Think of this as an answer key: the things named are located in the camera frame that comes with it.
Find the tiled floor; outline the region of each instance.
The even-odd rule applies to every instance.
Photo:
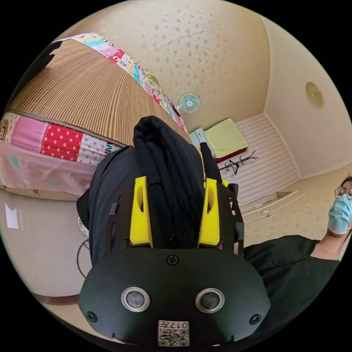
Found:
[[[0,190],[2,240],[28,289],[43,296],[79,294],[84,278],[76,256],[85,237],[78,229],[75,202],[52,201]],[[89,251],[83,247],[79,261],[87,274]]]

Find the cable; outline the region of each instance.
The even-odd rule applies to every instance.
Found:
[[[83,243],[82,243],[82,244],[80,245],[80,247],[78,248],[77,257],[76,257],[77,268],[78,268],[78,270],[80,271],[81,275],[82,275],[84,278],[86,278],[86,277],[85,277],[84,274],[82,273],[82,270],[81,270],[81,268],[80,268],[80,264],[79,264],[78,257],[79,257],[79,255],[80,255],[80,251],[81,251],[81,248],[82,248],[83,246],[86,247],[87,249],[89,249],[89,247],[87,247],[87,246],[85,245],[88,241],[89,241],[88,238],[83,241]]]

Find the black shirt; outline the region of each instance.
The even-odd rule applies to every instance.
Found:
[[[271,301],[254,335],[266,334],[294,319],[328,283],[339,261],[311,257],[318,242],[289,235],[244,249],[244,258],[259,272]]]

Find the baseboard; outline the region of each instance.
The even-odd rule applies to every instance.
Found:
[[[293,161],[293,165],[294,165],[294,167],[295,167],[295,169],[296,169],[296,171],[297,171],[298,179],[299,179],[299,180],[302,179],[302,176],[301,176],[300,170],[299,170],[299,168],[298,168],[298,165],[297,165],[297,163],[296,163],[296,160],[295,160],[295,158],[294,158],[294,156],[293,156],[293,154],[292,154],[292,152],[291,152],[290,147],[289,147],[288,144],[286,143],[285,138],[282,136],[280,130],[279,130],[279,129],[277,128],[277,126],[274,124],[273,120],[269,117],[269,115],[268,115],[267,113],[265,113],[265,112],[263,112],[263,114],[266,116],[266,118],[269,120],[269,122],[273,125],[273,127],[274,127],[275,130],[276,130],[276,132],[278,133],[278,135],[280,136],[281,140],[283,141],[283,143],[284,143],[286,149],[288,150],[288,152],[289,152],[289,154],[290,154],[290,157],[291,157],[291,159],[292,159],[292,161]]]
[[[311,173],[309,175],[305,175],[305,176],[302,177],[302,179],[304,180],[304,179],[308,179],[310,177],[324,175],[324,174],[326,174],[328,172],[332,172],[332,171],[344,168],[345,166],[350,165],[350,164],[351,164],[351,169],[352,169],[352,159],[351,159],[351,160],[348,160],[348,161],[344,161],[344,162],[340,163],[339,165],[335,165],[332,168],[328,168],[328,169],[325,169],[325,170],[322,170],[322,171],[319,171],[319,172],[315,172],[315,173]]]

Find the yellow towel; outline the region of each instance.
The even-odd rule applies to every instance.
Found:
[[[248,143],[235,123],[226,119],[204,132],[217,158],[248,148]]]

